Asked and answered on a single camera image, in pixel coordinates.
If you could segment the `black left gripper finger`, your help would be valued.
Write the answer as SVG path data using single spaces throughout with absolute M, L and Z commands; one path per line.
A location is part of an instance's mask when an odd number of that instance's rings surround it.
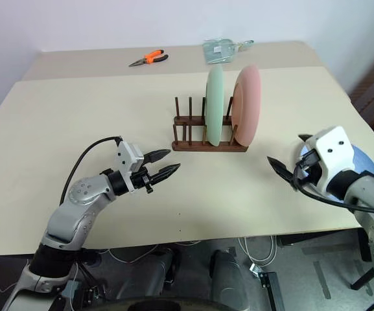
M 159 149 L 151 151 L 143 156 L 143 165 L 159 161 L 160 159 L 163 159 L 165 156 L 167 156 L 169 153 L 169 149 Z
M 158 173 L 152 175 L 149 177 L 149 181 L 151 185 L 156 185 L 163 180 L 169 178 L 177 169 L 179 169 L 181 166 L 180 163 L 168 165 L 158 171 Z

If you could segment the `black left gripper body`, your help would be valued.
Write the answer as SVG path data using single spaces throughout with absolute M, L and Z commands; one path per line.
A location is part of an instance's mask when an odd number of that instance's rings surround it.
M 145 188 L 147 194 L 154 191 L 152 188 L 153 178 L 145 167 L 141 167 L 137 172 L 132 172 L 130 179 L 135 190 Z

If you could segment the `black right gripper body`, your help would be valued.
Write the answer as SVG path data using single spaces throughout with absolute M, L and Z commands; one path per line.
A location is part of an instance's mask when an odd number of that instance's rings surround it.
M 294 190 L 300 190 L 304 186 L 316 190 L 322 175 L 319 161 L 320 156 L 315 149 L 305 152 L 298 159 L 291 178 L 291 186 Z

